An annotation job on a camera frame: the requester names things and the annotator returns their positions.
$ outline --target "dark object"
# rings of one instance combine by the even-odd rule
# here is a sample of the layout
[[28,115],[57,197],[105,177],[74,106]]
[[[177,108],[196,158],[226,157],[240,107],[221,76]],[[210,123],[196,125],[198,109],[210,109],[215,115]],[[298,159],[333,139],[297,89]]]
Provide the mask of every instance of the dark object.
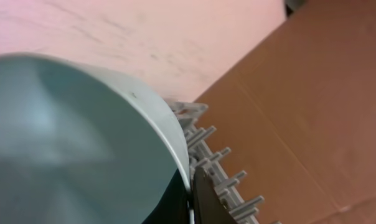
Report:
[[237,224],[214,191],[213,182],[203,168],[197,168],[192,185],[195,224]]
[[188,196],[180,172],[177,170],[160,202],[143,224],[188,224]]

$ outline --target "white marble surface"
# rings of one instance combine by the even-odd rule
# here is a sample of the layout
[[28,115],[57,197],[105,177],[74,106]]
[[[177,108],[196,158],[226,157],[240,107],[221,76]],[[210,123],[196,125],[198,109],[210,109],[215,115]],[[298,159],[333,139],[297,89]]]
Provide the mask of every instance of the white marble surface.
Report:
[[0,53],[107,67],[192,101],[283,21],[282,0],[0,0]]

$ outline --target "brown surface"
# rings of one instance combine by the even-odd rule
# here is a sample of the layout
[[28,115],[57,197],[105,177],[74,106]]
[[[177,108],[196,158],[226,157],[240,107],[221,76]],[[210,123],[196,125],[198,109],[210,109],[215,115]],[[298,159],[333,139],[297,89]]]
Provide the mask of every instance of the brown surface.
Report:
[[265,196],[262,223],[374,198],[376,0],[308,2],[197,101],[210,106],[200,125],[218,127],[208,144],[233,149],[227,173],[249,174],[243,197]]

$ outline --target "pink surface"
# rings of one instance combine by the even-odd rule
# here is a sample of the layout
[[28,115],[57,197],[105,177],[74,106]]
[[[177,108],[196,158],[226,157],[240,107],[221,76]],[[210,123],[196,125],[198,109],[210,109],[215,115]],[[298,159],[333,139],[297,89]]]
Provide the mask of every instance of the pink surface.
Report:
[[0,0],[0,53],[107,67],[192,101],[283,21],[281,0]]

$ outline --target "brown cardboard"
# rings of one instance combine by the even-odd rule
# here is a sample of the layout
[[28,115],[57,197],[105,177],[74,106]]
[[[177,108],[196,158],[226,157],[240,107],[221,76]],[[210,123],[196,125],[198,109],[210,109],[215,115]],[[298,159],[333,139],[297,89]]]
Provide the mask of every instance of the brown cardboard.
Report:
[[376,195],[376,0],[309,1],[198,100],[259,220],[305,224]]

